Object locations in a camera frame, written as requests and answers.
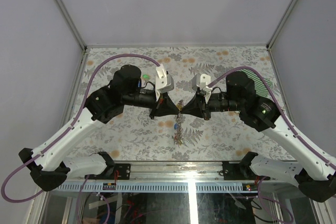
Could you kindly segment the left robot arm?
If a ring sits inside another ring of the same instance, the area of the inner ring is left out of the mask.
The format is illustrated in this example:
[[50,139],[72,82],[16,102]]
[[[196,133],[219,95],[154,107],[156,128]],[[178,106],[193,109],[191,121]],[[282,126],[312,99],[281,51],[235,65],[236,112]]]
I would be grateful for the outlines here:
[[64,126],[65,134],[57,132],[37,148],[22,149],[19,156],[23,162],[31,162],[28,164],[30,176],[44,191],[54,190],[71,178],[112,179],[117,169],[107,152],[80,158],[67,155],[91,133],[122,114],[126,105],[150,109],[151,119],[177,115],[179,109],[168,94],[173,89],[173,78],[163,66],[156,68],[154,90],[147,90],[141,86],[141,70],[124,65],[114,73],[108,85],[86,99],[75,123]]

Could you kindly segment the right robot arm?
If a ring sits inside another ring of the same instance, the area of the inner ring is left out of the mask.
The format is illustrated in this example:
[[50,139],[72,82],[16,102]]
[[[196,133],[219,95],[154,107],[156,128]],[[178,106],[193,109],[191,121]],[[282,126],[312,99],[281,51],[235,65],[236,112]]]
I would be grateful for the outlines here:
[[232,72],[226,77],[226,91],[219,93],[212,92],[210,83],[207,74],[192,79],[196,93],[182,114],[209,120],[213,112],[237,111],[245,125],[273,139],[295,159],[277,161],[248,152],[239,162],[243,178],[266,176],[287,182],[317,202],[335,196],[335,157],[306,139],[276,102],[257,95],[253,79],[243,71]]

